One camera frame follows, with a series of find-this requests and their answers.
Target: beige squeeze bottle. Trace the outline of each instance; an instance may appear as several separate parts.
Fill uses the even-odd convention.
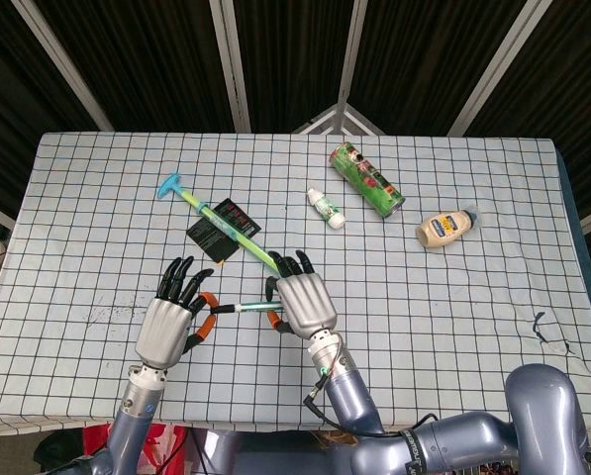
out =
[[[473,228],[474,225],[479,226],[478,218],[479,211],[475,206],[451,213],[440,213],[418,226],[416,237],[424,247],[449,244]]]

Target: grid pattern tablecloth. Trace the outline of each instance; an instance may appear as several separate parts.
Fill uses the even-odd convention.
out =
[[[383,222],[329,167],[343,140],[400,183],[401,211]],[[179,255],[213,266],[185,235],[195,212],[155,199],[172,172],[201,200],[246,209],[266,249],[307,251],[387,426],[427,412],[508,419],[505,377],[543,361],[569,374],[591,429],[591,308],[552,142],[100,133],[45,135],[38,149],[0,275],[0,433],[113,418],[161,271]],[[307,204],[310,187],[343,209],[344,229]],[[480,230],[420,246],[423,219],[471,203]],[[204,289],[262,300],[268,275],[238,251]],[[317,427],[301,406],[315,379],[300,338],[264,316],[224,315],[170,370],[157,416]]]

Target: green cylindrical can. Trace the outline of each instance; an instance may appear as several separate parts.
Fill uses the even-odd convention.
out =
[[[405,201],[403,195],[350,142],[339,145],[331,153],[330,162],[383,218],[392,215]]]

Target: white dropper bottle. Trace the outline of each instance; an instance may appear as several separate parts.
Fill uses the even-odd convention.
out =
[[[324,193],[315,188],[308,190],[308,201],[315,207],[317,212],[322,215],[324,221],[328,223],[331,228],[338,230],[345,223],[345,216],[339,211],[335,205],[326,197]]]

